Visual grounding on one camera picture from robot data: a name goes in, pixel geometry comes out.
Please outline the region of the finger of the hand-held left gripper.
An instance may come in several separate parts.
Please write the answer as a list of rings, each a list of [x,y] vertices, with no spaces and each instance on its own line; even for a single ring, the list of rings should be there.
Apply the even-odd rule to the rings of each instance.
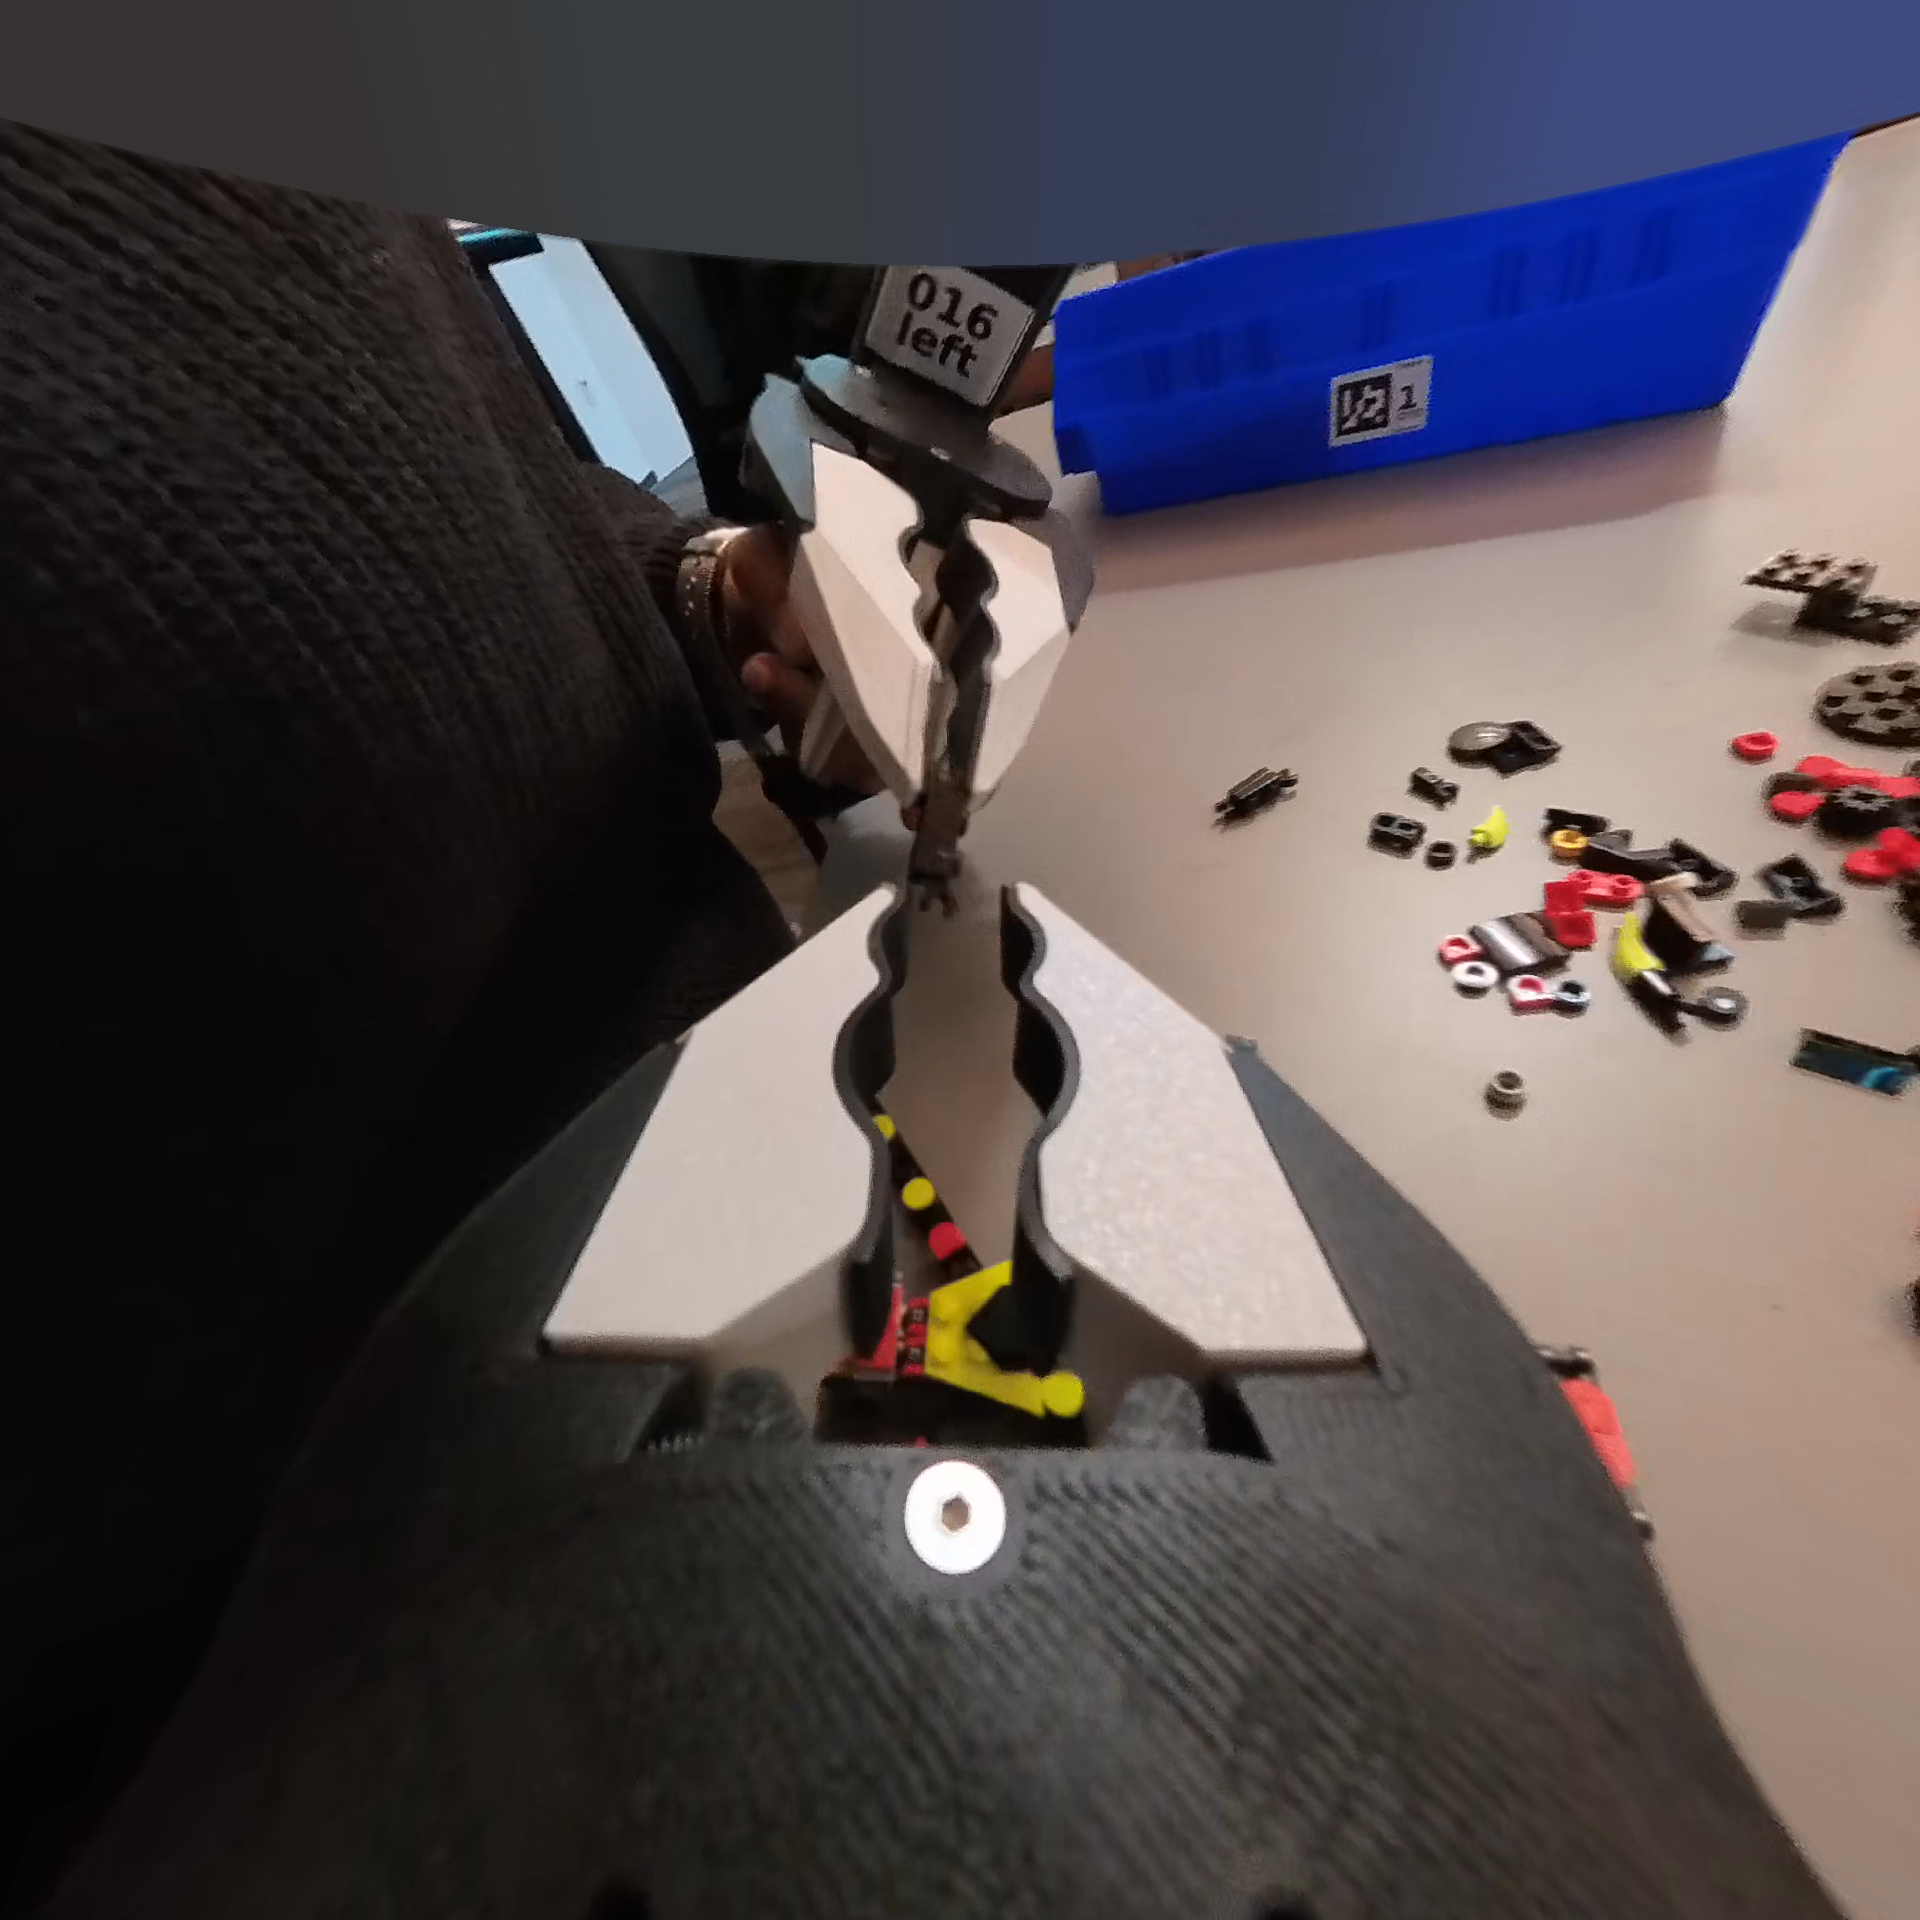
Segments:
[[[924,799],[927,715],[943,664],[922,631],[924,585],[910,548],[924,509],[849,451],[811,442],[811,521],[792,544],[791,600],[804,611],[821,693],[804,726],[804,778],[859,745],[905,812]]]
[[[1054,521],[966,518],[958,631],[958,778],[966,803],[991,803],[1065,659],[1065,609]]]

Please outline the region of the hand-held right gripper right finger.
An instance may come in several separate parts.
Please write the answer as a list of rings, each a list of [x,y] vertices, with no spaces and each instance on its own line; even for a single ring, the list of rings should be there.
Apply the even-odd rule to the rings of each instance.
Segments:
[[[1033,881],[1000,891],[1017,1172],[1013,1309],[1033,1360],[1197,1378],[1369,1367],[1230,1047]]]

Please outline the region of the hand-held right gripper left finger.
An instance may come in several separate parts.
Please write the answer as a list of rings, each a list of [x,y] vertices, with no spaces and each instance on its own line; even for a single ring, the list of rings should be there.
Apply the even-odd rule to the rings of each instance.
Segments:
[[[864,891],[699,1022],[589,1230],[542,1341],[699,1372],[828,1372],[896,1309],[905,896]]]

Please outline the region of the black lego clip bar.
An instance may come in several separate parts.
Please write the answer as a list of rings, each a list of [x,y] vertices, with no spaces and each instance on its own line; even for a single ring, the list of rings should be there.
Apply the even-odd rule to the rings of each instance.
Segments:
[[[935,771],[909,816],[910,816],[909,881],[916,891],[916,908],[922,910],[935,908],[949,918],[958,910],[958,873],[960,873],[960,837],[971,823],[971,791],[953,771]]]

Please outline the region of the black yellow lego spider model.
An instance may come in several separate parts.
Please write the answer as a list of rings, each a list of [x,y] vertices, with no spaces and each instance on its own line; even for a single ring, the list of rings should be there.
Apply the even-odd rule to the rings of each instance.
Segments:
[[[1085,1445],[1086,1382],[1036,1368],[1017,1331],[1013,1265],[979,1261],[899,1123],[868,1107],[896,1211],[896,1289],[868,1352],[835,1360],[821,1387],[821,1436],[909,1445]]]

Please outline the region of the person's left forearm black sleeve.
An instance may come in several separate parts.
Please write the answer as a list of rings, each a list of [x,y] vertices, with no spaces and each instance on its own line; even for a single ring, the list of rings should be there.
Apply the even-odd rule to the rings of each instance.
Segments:
[[[722,782],[722,745],[709,730],[699,679],[675,631],[673,581],[681,544],[722,523],[716,518],[681,518],[667,499],[639,486],[615,465],[574,465],[583,495],[589,559],[609,577],[606,600],[619,611],[642,697],[651,706],[651,756],[667,768],[667,786],[709,816]]]

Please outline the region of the pile of loose lego pieces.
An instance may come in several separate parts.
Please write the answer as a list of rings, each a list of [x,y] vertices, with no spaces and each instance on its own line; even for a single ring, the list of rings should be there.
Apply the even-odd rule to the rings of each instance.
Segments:
[[[1557,747],[1557,740],[1521,719],[1466,722],[1446,745],[1451,761],[1481,763],[1499,778],[1548,768]],[[1916,756],[1900,771],[1824,752],[1803,756],[1766,782],[1766,816],[1807,823],[1824,846],[1838,847],[1838,881],[1892,891],[1916,941]],[[1490,858],[1510,839],[1512,819],[1502,808],[1490,808],[1466,832],[1466,846],[1430,839],[1416,816],[1377,812],[1369,819],[1369,847],[1420,853],[1438,873],[1460,858]],[[1683,837],[1640,846],[1629,826],[1580,808],[1543,812],[1543,847],[1556,873],[1543,881],[1539,908],[1490,917],[1438,941],[1438,965],[1456,994],[1502,994],[1512,1011],[1580,1017],[1591,990],[1572,973],[1572,961],[1605,945],[1605,971],[1657,1028],[1679,1034],[1689,1022],[1745,1022],[1746,994],[1725,984],[1733,951],[1701,910],[1740,891],[1733,867]],[[1833,924],[1847,901],[1803,853],[1772,858],[1753,879],[1762,891],[1725,908],[1731,927],[1746,937]],[[1877,1047],[1826,1028],[1803,1028],[1788,1068],[1874,1096],[1916,1089],[1916,1047]]]

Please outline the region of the black rectangular lego plate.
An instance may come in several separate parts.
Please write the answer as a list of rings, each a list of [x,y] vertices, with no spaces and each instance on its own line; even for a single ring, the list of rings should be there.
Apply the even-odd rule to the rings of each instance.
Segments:
[[[1745,585],[1793,597],[1793,624],[1813,632],[1892,645],[1920,631],[1916,600],[1877,592],[1874,559],[1778,548],[1772,559],[1753,568]]]

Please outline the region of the black round lego plate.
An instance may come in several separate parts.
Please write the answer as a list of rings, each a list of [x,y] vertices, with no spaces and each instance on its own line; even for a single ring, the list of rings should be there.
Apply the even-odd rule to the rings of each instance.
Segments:
[[[1883,659],[1826,677],[1810,697],[1810,719],[1865,747],[1920,747],[1920,664]]]

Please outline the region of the person's left hand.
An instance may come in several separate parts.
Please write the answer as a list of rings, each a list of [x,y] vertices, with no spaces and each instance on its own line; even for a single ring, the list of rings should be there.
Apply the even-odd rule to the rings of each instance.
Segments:
[[[737,530],[716,569],[722,637],[747,706],[791,756],[804,756],[807,719],[828,685],[791,581],[792,541],[776,523]]]

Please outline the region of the metal wristwatch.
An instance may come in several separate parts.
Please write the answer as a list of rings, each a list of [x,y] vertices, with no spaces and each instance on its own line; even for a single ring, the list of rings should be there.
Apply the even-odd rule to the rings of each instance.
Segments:
[[[726,637],[726,548],[745,536],[745,523],[709,523],[692,533],[675,555],[673,605],[686,637],[686,659],[705,706],[716,740],[750,747],[756,715],[738,685],[738,664]]]

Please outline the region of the blue plastic bin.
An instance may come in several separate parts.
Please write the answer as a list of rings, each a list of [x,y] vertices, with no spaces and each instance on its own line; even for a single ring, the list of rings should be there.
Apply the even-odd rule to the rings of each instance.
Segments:
[[[1847,135],[1065,296],[1052,442],[1113,518],[1713,413]]]

